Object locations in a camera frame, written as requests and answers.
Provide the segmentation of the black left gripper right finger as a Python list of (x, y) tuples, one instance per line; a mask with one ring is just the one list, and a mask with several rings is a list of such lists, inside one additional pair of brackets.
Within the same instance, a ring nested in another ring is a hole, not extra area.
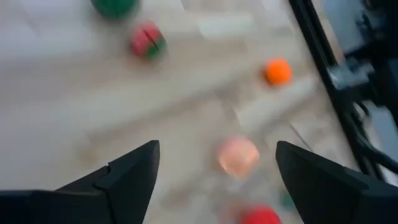
[(302, 149), (277, 143), (280, 175), (304, 223), (397, 224), (397, 187)]

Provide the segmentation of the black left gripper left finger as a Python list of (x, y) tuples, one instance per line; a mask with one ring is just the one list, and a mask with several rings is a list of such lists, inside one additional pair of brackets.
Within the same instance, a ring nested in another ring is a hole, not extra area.
[(1, 223), (142, 223), (159, 161), (151, 140), (57, 190), (3, 190)]

